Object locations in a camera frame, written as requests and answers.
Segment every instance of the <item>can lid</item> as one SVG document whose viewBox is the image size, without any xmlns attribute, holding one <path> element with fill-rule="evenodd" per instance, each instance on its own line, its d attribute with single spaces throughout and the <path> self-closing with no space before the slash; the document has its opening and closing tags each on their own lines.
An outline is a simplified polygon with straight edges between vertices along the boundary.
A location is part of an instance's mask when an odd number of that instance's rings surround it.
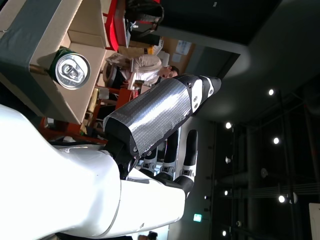
<svg viewBox="0 0 320 240">
<path fill-rule="evenodd" d="M 89 79 L 90 65 L 77 53 L 62 56 L 56 63 L 55 76 L 57 81 L 67 89 L 78 89 Z"/>
</svg>

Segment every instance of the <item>black bag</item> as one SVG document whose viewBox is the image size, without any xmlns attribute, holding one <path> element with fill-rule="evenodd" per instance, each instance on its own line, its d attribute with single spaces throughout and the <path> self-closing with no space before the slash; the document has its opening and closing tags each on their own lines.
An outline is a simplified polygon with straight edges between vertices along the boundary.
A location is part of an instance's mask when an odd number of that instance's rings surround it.
<svg viewBox="0 0 320 240">
<path fill-rule="evenodd" d="M 137 35 L 139 38 L 157 30 L 164 19 L 164 8 L 153 0 L 126 0 L 125 3 L 125 18 L 129 22 L 143 21 L 152 24 L 151 28 Z"/>
</svg>

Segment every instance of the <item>paper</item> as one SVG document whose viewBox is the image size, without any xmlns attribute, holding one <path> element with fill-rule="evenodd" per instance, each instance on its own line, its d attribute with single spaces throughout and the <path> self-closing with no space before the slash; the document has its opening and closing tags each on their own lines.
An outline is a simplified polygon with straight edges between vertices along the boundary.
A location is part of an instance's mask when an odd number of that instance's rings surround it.
<svg viewBox="0 0 320 240">
<path fill-rule="evenodd" d="M 191 42 L 179 40 L 178 44 L 176 45 L 175 52 L 178 54 L 187 55 L 190 50 L 191 44 Z"/>
<path fill-rule="evenodd" d="M 181 61 L 181 54 L 177 54 L 177 53 L 174 53 L 173 55 L 172 55 L 172 59 L 171 59 L 171 61 L 172 62 L 175 62 L 175 63 L 180 63 L 180 61 Z"/>
</svg>

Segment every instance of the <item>white robot body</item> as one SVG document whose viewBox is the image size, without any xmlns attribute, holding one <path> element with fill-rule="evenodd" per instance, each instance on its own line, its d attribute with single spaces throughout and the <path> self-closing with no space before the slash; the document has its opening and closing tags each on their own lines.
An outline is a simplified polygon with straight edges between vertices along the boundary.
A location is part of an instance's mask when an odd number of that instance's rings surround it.
<svg viewBox="0 0 320 240">
<path fill-rule="evenodd" d="M 107 151 L 90 145 L 57 149 L 21 113 L 2 105 L 0 133 L 3 239 L 39 239 L 57 232 L 101 239 L 152 230 L 183 215 L 183 190 L 136 169 L 120 180 Z M 154 199 L 163 209 L 140 207 Z"/>
</svg>

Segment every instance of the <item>green can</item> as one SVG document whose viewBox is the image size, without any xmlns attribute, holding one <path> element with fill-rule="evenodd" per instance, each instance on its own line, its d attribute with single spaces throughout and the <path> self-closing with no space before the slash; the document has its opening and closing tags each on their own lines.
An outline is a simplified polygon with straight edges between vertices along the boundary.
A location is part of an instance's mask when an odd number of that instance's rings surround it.
<svg viewBox="0 0 320 240">
<path fill-rule="evenodd" d="M 91 68 L 88 60 L 69 48 L 61 47 L 50 66 L 50 76 L 62 87 L 76 90 L 89 80 Z"/>
</svg>

